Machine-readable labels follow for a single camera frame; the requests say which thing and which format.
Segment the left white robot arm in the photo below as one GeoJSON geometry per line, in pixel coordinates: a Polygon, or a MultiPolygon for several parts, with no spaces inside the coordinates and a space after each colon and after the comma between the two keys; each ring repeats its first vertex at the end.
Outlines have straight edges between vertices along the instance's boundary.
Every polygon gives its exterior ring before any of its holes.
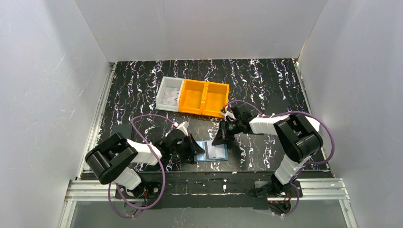
{"type": "Polygon", "coordinates": [[[171,130],[167,136],[150,146],[124,138],[115,133],[93,148],[85,156],[85,161],[101,184],[116,183],[128,190],[141,185],[141,177],[129,168],[131,163],[145,163],[151,166],[178,154],[181,160],[193,161],[194,156],[205,150],[194,140],[190,133],[171,130]]]}

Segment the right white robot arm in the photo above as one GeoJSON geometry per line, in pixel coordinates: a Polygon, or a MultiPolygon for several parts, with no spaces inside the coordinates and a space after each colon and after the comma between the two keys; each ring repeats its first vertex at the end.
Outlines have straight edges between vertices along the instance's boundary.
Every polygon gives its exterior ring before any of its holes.
{"type": "Polygon", "coordinates": [[[224,119],[220,121],[213,146],[234,141],[239,133],[278,137],[285,155],[271,177],[272,186],[284,187],[291,183],[297,172],[323,146],[322,137],[303,114],[269,117],[244,106],[223,109],[222,113],[224,119]]]}

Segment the blue card holder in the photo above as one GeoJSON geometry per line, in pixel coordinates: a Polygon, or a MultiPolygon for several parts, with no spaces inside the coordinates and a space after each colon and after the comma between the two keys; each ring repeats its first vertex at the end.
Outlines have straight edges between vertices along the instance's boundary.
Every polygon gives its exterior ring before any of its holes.
{"type": "Polygon", "coordinates": [[[195,162],[212,162],[212,161],[227,161],[228,148],[227,145],[212,145],[210,141],[197,141],[197,144],[204,150],[204,153],[194,156],[195,162]]]}

